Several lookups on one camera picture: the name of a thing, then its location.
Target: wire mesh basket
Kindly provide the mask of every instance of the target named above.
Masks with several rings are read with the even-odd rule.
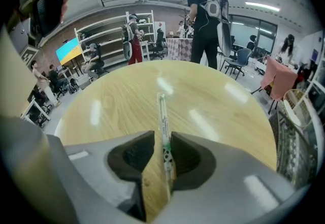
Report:
[[[305,129],[311,123],[307,98],[299,89],[290,89],[283,96],[283,113],[297,127]]]

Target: red pants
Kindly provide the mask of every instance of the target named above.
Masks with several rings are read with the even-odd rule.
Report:
[[[128,61],[128,64],[135,64],[137,62],[142,62],[142,53],[141,53],[141,46],[139,39],[134,39],[131,42],[132,45],[132,56],[131,59]]]

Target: black pants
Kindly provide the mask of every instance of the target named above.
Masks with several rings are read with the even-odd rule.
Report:
[[[191,62],[200,63],[203,51],[205,51],[209,67],[217,70],[218,34],[216,26],[208,24],[199,30],[199,28],[194,29]]]

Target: woman with long black hair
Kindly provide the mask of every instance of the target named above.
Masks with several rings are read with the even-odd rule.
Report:
[[[279,51],[276,55],[276,60],[286,66],[295,65],[294,62],[291,62],[293,58],[293,50],[294,50],[294,42],[295,37],[293,35],[288,35],[287,38],[284,39],[283,43],[279,45]]]

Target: blue chair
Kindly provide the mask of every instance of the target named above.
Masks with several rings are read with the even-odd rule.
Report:
[[[235,78],[235,80],[237,80],[239,73],[241,72],[243,74],[243,76],[245,76],[244,72],[242,71],[242,67],[245,67],[248,64],[248,59],[250,57],[250,55],[252,54],[252,50],[247,49],[247,48],[243,48],[237,51],[237,60],[233,60],[231,58],[225,57],[223,64],[220,68],[220,71],[222,70],[222,67],[224,65],[224,62],[228,63],[228,68],[225,72],[225,74],[227,74],[229,68],[232,68],[230,71],[230,74],[232,73],[233,69],[237,69],[238,70],[238,74]]]

